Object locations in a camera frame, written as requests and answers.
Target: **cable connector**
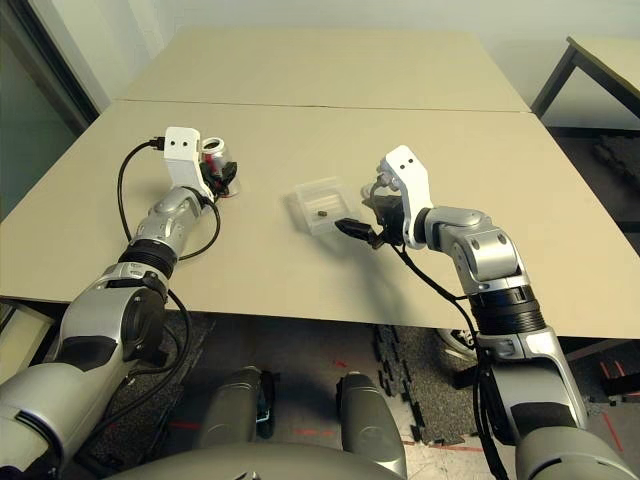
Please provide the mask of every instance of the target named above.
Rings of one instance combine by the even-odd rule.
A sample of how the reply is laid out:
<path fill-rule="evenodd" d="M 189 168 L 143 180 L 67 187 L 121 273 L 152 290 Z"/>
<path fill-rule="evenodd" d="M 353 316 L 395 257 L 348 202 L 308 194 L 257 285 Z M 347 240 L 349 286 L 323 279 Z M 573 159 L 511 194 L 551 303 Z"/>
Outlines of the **cable connector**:
<path fill-rule="evenodd" d="M 153 137 L 153 139 L 150 140 L 151 146 L 155 150 L 160 150 L 161 152 L 163 152 L 164 151 L 164 138 L 165 137 Z"/>

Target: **black rubber floor mat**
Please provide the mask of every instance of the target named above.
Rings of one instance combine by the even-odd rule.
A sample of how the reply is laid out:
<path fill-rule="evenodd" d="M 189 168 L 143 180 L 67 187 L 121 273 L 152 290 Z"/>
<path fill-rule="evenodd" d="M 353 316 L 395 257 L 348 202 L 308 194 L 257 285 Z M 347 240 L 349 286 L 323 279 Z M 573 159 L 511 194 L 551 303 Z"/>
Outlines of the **black rubber floor mat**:
<path fill-rule="evenodd" d="M 416 440 L 453 445 L 476 431 L 470 388 L 453 388 L 453 373 L 474 364 L 445 352 L 436 330 L 376 327 L 379 378 L 389 395 L 403 395 L 416 420 Z"/>
<path fill-rule="evenodd" d="M 593 151 L 598 160 L 640 190 L 640 141 L 637 138 L 603 136 Z"/>

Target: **metal table leg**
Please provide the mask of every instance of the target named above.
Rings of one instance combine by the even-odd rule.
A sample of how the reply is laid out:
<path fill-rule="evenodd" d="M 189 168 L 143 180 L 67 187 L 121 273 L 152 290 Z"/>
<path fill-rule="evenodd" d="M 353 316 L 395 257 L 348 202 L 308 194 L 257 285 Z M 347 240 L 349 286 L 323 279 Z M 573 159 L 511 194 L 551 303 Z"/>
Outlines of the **metal table leg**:
<path fill-rule="evenodd" d="M 556 98 L 556 95 L 558 95 L 558 92 L 576 67 L 573 63 L 576 53 L 576 49 L 569 45 L 558 65 L 553 69 L 547 83 L 544 84 L 544 87 L 542 87 L 542 90 L 540 90 L 540 93 L 531 104 L 531 111 L 538 118 L 541 118 L 547 111 L 549 105 Z"/>

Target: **beige tabletop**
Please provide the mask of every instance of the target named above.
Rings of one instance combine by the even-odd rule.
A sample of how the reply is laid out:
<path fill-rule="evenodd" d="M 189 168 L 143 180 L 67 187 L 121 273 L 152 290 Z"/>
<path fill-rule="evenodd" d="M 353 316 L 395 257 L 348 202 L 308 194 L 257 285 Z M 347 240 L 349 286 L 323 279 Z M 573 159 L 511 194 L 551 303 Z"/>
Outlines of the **beige tabletop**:
<path fill-rule="evenodd" d="M 640 38 L 571 35 L 567 41 L 640 98 Z"/>
<path fill-rule="evenodd" d="M 471 34 L 406 30 L 180 30 L 121 98 L 529 111 Z"/>
<path fill-rule="evenodd" d="M 125 240 L 116 175 L 138 143 L 168 125 L 228 142 L 242 192 L 220 202 L 222 232 L 176 267 L 172 288 L 193 310 L 462 327 L 459 315 L 388 247 L 335 232 L 312 237 L 294 185 L 340 176 L 357 195 L 379 159 L 409 145 L 429 169 L 436 204 L 489 213 L 515 240 L 543 313 L 562 335 L 640 337 L 640 259 L 540 122 L 527 113 L 340 110 L 116 102 L 0 227 L 0 295 L 70 301 L 117 260 Z M 128 170 L 130 223 L 169 187 L 160 152 Z M 361 207 L 362 218 L 373 215 Z M 202 245 L 204 218 L 187 250 Z M 443 254 L 411 252 L 461 293 Z"/>

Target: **black wire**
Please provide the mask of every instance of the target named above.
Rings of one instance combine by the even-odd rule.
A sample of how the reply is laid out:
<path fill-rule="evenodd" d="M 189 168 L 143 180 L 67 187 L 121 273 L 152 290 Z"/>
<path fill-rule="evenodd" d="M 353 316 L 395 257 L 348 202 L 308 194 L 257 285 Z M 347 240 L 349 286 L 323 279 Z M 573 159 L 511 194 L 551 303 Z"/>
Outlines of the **black wire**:
<path fill-rule="evenodd" d="M 148 142 L 141 143 L 136 148 L 131 150 L 131 152 L 129 152 L 129 154 L 124 157 L 124 161 L 122 162 L 122 165 L 120 165 L 120 170 L 118 171 L 118 213 L 120 214 L 120 221 L 122 222 L 122 228 L 124 228 L 124 234 L 127 236 L 127 241 L 131 241 L 131 232 L 129 231 L 129 226 L 127 225 L 127 218 L 124 214 L 124 205 L 122 203 L 122 181 L 124 180 L 124 171 L 127 169 L 127 165 L 129 165 L 129 162 L 136 153 L 146 147 L 154 146 L 155 144 L 156 143 L 154 140 L 149 140 Z"/>
<path fill-rule="evenodd" d="M 416 264 L 413 263 L 411 257 L 409 257 L 409 254 L 406 251 L 406 245 L 402 246 L 402 251 L 398 250 L 398 248 L 394 245 L 391 245 L 391 248 L 393 248 L 393 250 L 398 254 L 405 265 L 407 265 L 411 269 L 411 271 L 413 271 L 413 273 L 415 273 L 422 281 L 433 288 L 445 300 L 451 303 L 464 317 L 464 320 L 467 323 L 467 327 L 471 332 L 473 345 L 476 349 L 476 355 L 478 358 L 476 374 L 473 382 L 473 417 L 476 423 L 476 428 L 478 430 L 478 436 L 480 437 L 480 442 L 482 443 L 482 449 L 484 451 L 487 464 L 489 465 L 489 470 L 491 471 L 493 476 L 497 480 L 508 480 L 507 472 L 504 468 L 502 460 L 500 459 L 500 455 L 498 454 L 498 450 L 496 449 L 495 442 L 493 441 L 493 438 L 491 436 L 491 430 L 487 418 L 487 411 L 483 403 L 482 393 L 480 391 L 480 375 L 482 374 L 482 371 L 484 371 L 484 365 L 486 365 L 488 359 L 486 358 L 482 349 L 478 348 L 477 334 L 471 318 L 469 317 L 465 309 L 462 308 L 462 306 L 458 303 L 458 300 L 462 300 L 467 297 L 456 297 L 431 277 L 429 277 L 426 273 L 420 270 L 416 266 Z"/>
<path fill-rule="evenodd" d="M 113 407 L 113 404 L 118 396 L 118 393 L 127 385 L 129 385 L 129 381 L 133 377 L 137 377 L 138 375 L 163 373 L 168 370 L 171 370 L 176 365 L 176 362 L 180 355 L 180 351 L 182 350 L 182 346 L 180 345 L 180 340 L 178 339 L 178 336 L 176 335 L 176 333 L 166 323 L 163 325 L 163 329 L 169 334 L 169 336 L 171 337 L 171 339 L 174 341 L 176 345 L 176 355 L 175 355 L 174 361 L 171 362 L 170 365 L 167 365 L 162 368 L 149 368 L 146 370 L 134 370 L 133 372 L 129 372 L 129 374 L 122 380 L 122 383 L 120 383 L 116 391 L 113 392 L 113 395 L 111 395 L 111 400 L 109 400 L 109 403 L 107 403 L 107 406 L 104 409 L 103 418 L 106 418 L 109 416 L 109 413 L 111 412 L 111 407 Z"/>
<path fill-rule="evenodd" d="M 118 197 L 118 213 L 120 214 L 120 222 L 122 223 L 122 228 L 124 230 L 124 234 L 127 237 L 128 242 L 131 241 L 132 237 L 131 237 L 131 231 L 129 230 L 129 224 L 127 223 L 127 216 L 124 212 L 124 201 L 123 201 L 123 195 L 122 195 L 122 183 L 124 181 L 124 172 L 127 169 L 127 166 L 129 165 L 129 162 L 131 161 L 131 159 L 135 156 L 135 154 L 146 147 L 158 147 L 158 140 L 157 139 L 149 140 L 147 142 L 141 143 L 136 148 L 131 150 L 131 152 L 129 152 L 129 154 L 125 157 L 124 161 L 122 162 L 122 165 L 120 165 L 120 170 L 118 171 L 118 182 L 117 182 L 117 188 L 116 188 L 116 194 Z M 213 213 L 216 217 L 216 230 L 213 234 L 213 237 L 202 248 L 199 248 L 193 253 L 183 255 L 178 260 L 186 260 L 188 258 L 193 258 L 200 255 L 201 253 L 204 253 L 218 239 L 218 235 L 220 234 L 220 211 L 218 210 L 218 207 L 215 205 L 215 203 L 212 202 L 210 199 L 204 197 L 204 201 L 207 203 L 207 205 L 211 207 L 211 210 L 213 210 Z"/>
<path fill-rule="evenodd" d="M 211 210 L 213 210 L 213 214 L 216 217 L 216 231 L 213 232 L 213 237 L 211 237 L 211 240 L 209 240 L 209 242 L 204 247 L 200 248 L 199 250 L 196 250 L 193 253 L 183 255 L 178 260 L 186 260 L 188 258 L 197 257 L 201 253 L 207 251 L 209 247 L 213 245 L 215 241 L 218 239 L 218 235 L 220 235 L 220 211 L 218 210 L 218 206 L 214 202 L 212 202 L 209 198 L 204 197 L 204 201 L 207 205 L 211 207 Z"/>
<path fill-rule="evenodd" d="M 187 358 L 187 353 L 189 351 L 189 345 L 191 344 L 191 330 L 192 330 L 193 321 L 192 321 L 191 315 L 187 311 L 186 307 L 180 301 L 180 299 L 176 296 L 176 294 L 173 293 L 172 290 L 169 290 L 168 294 L 173 299 L 173 301 L 176 303 L 176 305 L 178 306 L 178 309 L 180 310 L 180 313 L 182 313 L 182 316 L 184 318 L 185 345 L 184 345 L 184 348 L 182 349 L 182 351 L 180 352 L 180 356 L 178 357 L 179 358 L 178 362 L 176 362 L 176 365 L 173 367 L 173 369 L 167 375 L 165 375 L 162 378 L 162 380 L 160 380 L 158 383 L 156 383 L 153 387 L 151 387 L 149 390 L 147 390 L 144 394 L 142 394 L 141 396 L 139 396 L 137 399 L 133 400 L 129 404 L 125 405 L 124 407 L 121 407 L 119 410 L 117 410 L 116 412 L 114 412 L 113 414 L 109 415 L 107 418 L 102 420 L 100 423 L 98 423 L 94 427 L 93 431 L 89 434 L 89 436 L 87 437 L 85 442 L 89 442 L 92 439 L 96 438 L 105 428 L 107 428 L 113 422 L 119 420 L 123 416 L 125 416 L 128 413 L 130 413 L 131 411 L 135 410 L 140 405 L 142 405 L 144 402 L 146 402 L 151 397 L 153 397 L 165 385 L 167 385 L 167 383 L 169 383 L 169 381 L 175 376 L 175 374 L 178 372 L 178 370 L 180 370 L 180 368 L 184 365 L 184 362 L 185 362 L 185 360 Z"/>
<path fill-rule="evenodd" d="M 396 247 L 395 245 L 391 245 L 391 248 L 393 248 L 393 250 L 398 254 L 398 256 L 402 259 L 405 265 L 409 267 L 411 271 L 413 271 L 413 273 L 415 273 L 418 277 L 420 277 L 420 279 L 423 282 L 425 282 L 427 285 L 433 288 L 439 295 L 444 297 L 444 299 L 447 300 L 448 302 L 455 303 L 458 297 L 456 297 L 453 293 L 446 290 L 444 287 L 440 286 L 438 282 L 433 280 L 429 275 L 427 275 L 422 270 L 420 270 L 415 263 L 413 263 L 413 260 L 411 260 L 411 257 L 409 257 L 409 254 L 407 253 L 406 245 L 402 245 L 402 251 L 398 250 L 398 247 Z"/>
<path fill-rule="evenodd" d="M 173 330 L 171 330 L 171 328 L 167 324 L 164 325 L 164 329 L 169 334 L 169 336 L 173 339 L 173 342 L 176 344 L 176 356 L 173 359 L 173 361 L 169 365 L 165 365 L 164 367 L 133 370 L 129 372 L 129 374 L 127 375 L 129 379 L 135 378 L 139 375 L 153 375 L 157 373 L 168 372 L 178 364 L 178 361 L 180 360 L 180 354 L 182 353 L 182 345 L 180 344 L 180 340 L 178 339 L 178 336 L 176 335 L 176 333 Z"/>

